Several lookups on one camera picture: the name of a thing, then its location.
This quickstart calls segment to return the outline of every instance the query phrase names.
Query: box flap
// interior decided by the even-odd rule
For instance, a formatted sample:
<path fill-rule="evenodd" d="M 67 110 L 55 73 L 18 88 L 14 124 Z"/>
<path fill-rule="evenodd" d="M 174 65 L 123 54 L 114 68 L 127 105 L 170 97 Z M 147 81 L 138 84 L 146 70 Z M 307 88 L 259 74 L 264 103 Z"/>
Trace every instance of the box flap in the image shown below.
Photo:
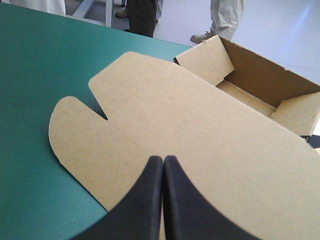
<path fill-rule="evenodd" d="M 261 101 L 257 97 L 251 95 L 250 93 L 244 91 L 243 89 L 237 87 L 236 85 L 226 80 L 220 82 L 216 87 L 221 89 L 225 93 L 231 95 L 232 97 L 238 99 L 242 103 L 250 106 L 254 110 L 257 110 L 258 112 L 262 113 L 268 118 L 271 116 L 272 113 L 276 111 L 276 108 L 274 106 L 271 106 L 268 103 Z"/>
<path fill-rule="evenodd" d="M 109 211 L 150 157 L 111 121 L 70 96 L 54 108 L 49 140 L 61 164 Z"/>
<path fill-rule="evenodd" d="M 175 60 L 180 66 L 214 86 L 234 70 L 217 35 L 181 53 Z"/>
<path fill-rule="evenodd" d="M 271 119 L 299 136 L 310 137 L 320 116 L 320 92 L 283 100 Z"/>
<path fill-rule="evenodd" d="M 151 155 L 177 156 L 204 197 L 249 233 L 320 235 L 320 156 L 293 132 L 182 67 L 137 53 L 89 85 L 134 143 Z"/>
<path fill-rule="evenodd" d="M 275 108 L 282 100 L 320 91 L 319 85 L 233 42 L 221 40 L 235 68 L 226 80 Z"/>

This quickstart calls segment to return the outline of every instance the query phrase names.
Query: floor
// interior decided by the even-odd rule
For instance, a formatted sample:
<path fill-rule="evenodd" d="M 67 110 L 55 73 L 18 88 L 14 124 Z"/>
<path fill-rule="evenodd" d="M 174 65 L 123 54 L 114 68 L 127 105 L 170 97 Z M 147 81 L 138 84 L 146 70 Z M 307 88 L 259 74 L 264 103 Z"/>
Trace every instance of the floor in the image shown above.
<path fill-rule="evenodd" d="M 72 8 L 79 0 L 65 0 Z M 115 0 L 114 11 L 121 8 Z M 105 5 L 89 12 L 103 21 Z M 320 1 L 246 0 L 233 41 L 320 84 Z M 162 17 L 154 37 L 195 46 L 193 34 L 203 34 L 211 25 L 210 0 L 164 0 Z M 127 18 L 113 17 L 112 27 L 128 29 Z"/>

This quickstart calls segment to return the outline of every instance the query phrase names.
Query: cardboard box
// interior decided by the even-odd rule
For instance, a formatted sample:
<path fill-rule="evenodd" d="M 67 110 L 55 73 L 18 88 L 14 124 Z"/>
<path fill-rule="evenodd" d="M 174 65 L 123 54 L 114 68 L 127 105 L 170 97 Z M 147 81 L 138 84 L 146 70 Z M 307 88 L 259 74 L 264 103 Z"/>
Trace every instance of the cardboard box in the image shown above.
<path fill-rule="evenodd" d="M 319 85 L 218 36 L 174 61 L 297 135 L 312 135 L 320 116 Z"/>

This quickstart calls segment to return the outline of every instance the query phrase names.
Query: dark pants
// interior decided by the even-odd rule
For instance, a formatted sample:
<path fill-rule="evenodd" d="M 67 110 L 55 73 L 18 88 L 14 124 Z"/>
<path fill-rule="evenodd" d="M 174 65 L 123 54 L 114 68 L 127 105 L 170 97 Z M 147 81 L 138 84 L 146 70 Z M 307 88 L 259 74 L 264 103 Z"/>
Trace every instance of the dark pants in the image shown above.
<path fill-rule="evenodd" d="M 127 0 L 130 32 L 153 37 L 156 27 L 157 0 Z"/>

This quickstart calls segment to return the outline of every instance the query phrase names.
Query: green table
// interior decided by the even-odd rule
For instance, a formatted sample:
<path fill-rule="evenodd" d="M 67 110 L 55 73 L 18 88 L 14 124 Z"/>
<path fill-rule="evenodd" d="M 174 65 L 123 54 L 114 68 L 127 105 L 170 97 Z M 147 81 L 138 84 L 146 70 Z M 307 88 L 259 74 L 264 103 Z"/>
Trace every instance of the green table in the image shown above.
<path fill-rule="evenodd" d="M 91 77 L 127 51 L 171 61 L 188 48 L 0 3 L 1 240 L 67 239 L 106 213 L 51 150 L 58 100 L 103 114 Z"/>

